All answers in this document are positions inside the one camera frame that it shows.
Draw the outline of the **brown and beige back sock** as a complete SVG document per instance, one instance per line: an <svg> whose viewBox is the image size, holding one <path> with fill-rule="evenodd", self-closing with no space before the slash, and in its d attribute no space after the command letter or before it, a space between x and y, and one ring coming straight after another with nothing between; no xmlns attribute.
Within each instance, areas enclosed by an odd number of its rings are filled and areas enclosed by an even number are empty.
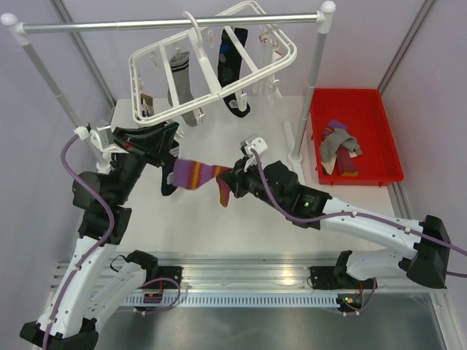
<svg viewBox="0 0 467 350"><path fill-rule="evenodd" d="M142 102L142 108L143 108L142 116L143 117L153 116L154 115L153 97L142 93L141 102Z"/></svg>

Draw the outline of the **grey sock with black stripes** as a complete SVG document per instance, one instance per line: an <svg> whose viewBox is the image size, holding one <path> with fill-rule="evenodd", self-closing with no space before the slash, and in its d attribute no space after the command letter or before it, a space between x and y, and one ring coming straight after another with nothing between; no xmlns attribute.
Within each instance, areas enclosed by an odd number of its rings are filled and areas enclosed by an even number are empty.
<svg viewBox="0 0 467 350"><path fill-rule="evenodd" d="M347 151L354 152L360 148L357 139L348 134L345 129L335 128L320 145L321 161L329 162L335 155L340 146Z"/></svg>

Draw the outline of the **white plastic clip hanger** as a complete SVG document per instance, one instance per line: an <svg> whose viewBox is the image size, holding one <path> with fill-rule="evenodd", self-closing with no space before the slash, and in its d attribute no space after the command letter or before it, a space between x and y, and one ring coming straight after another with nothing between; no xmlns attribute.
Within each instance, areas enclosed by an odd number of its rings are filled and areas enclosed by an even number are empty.
<svg viewBox="0 0 467 350"><path fill-rule="evenodd" d="M285 54L282 54L282 58L280 58L276 63L272 63L266 68L258 68L255 65L250 55L241 44L240 39L234 36L235 15L246 9L251 9L254 12L254 15L251 17L252 20L258 19L261 16L266 16L266 12L256 1L240 2L215 16L215 22L213 25L222 26L223 29L226 30L234 47L237 49L242 60L247 64L247 67L250 70L250 73L247 76L242 77L236 82L226 85L225 87L220 86L217 74L215 73L204 49L205 42L213 45L212 31L209 29L208 25L203 25L200 19L194 18L189 12L183 12L184 18L188 20L188 30L143 47L130 56L128 65L131 75L132 117L138 126L144 127L156 125L161 122L172 120L174 117L190 111L195 112L198 124L200 124L203 122L204 118L204 113L201 111L203 106L225 98L232 93L236 96L239 109L244 111L247 107L247 94L243 92L243 89L254 85L256 82L259 82L267 76L288 67L294 62L297 56L296 45L281 29L276 26L276 24L272 22L271 19L267 19L265 24L266 29L268 29L271 35L276 38L279 42L279 46L283 46L285 48ZM192 101L185 104L180 104L174 84L174 78L169 65L169 57L166 47L170 44L174 45L174 54L178 55L181 52L178 47L178 43L184 39L189 40L192 45L195 58L198 60L201 72L209 88L209 93L202 97L194 98ZM137 61L144 55L149 55L154 61L158 58L161 59L173 103L173 106L170 109L159 112L150 117L142 116L143 109L141 94L144 93L144 83L142 80L142 71L137 66Z"/></svg>

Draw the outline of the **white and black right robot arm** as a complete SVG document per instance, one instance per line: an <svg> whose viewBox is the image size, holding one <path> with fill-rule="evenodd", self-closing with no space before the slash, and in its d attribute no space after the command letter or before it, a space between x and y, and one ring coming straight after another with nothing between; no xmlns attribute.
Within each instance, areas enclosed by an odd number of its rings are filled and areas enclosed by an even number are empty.
<svg viewBox="0 0 467 350"><path fill-rule="evenodd" d="M359 281L404 275L423 287L445 287L451 241L440 218L428 215L417 221L380 215L302 185L280 161L265 168L246 168L245 162L238 160L218 177L236 198L251 194L296 226L343 233L381 246L371 252L341 252L332 270L338 286L350 288Z"/></svg>

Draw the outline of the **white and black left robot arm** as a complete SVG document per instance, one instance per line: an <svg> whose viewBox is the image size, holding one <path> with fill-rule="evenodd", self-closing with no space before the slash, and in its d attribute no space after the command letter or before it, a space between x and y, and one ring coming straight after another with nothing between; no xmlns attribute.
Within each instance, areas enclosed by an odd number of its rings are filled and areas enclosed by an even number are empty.
<svg viewBox="0 0 467 350"><path fill-rule="evenodd" d="M110 155L109 171L77 174L66 154L77 140L93 140L94 129L80 126L61 151L61 163L73 178L73 204L83 210L78 238L69 266L46 311L25 323L20 337L41 349L94 349L99 333L123 301L136 289L163 282L181 290L180 278L163 275L158 258L135 250L123 267L97 294L93 289L109 257L128 227L132 210L124 206L144 168L175 161L177 122L143 128L104 126Z"/></svg>

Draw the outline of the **purple striped sock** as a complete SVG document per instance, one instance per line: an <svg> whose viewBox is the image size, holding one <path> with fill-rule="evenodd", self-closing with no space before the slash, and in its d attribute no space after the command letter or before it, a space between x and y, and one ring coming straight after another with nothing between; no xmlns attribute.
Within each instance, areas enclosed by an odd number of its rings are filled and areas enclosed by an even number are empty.
<svg viewBox="0 0 467 350"><path fill-rule="evenodd" d="M196 190L204 184L215 180L219 189L220 205L228 206L231 189L220 177L231 168L219 165L209 165L195 160L177 159L174 163L173 185L186 190Z"/></svg>
<svg viewBox="0 0 467 350"><path fill-rule="evenodd" d="M338 120L331 120L324 128L322 132L322 141L330 135L335 128L342 128L347 131L348 127L345 124L342 124ZM337 169L337 174L339 176L357 176L358 170L353 161L353 158L359 156L361 149L357 149L354 152L347 151L343 146L340 146L336 151L336 155L332 158L336 160L335 169Z"/></svg>

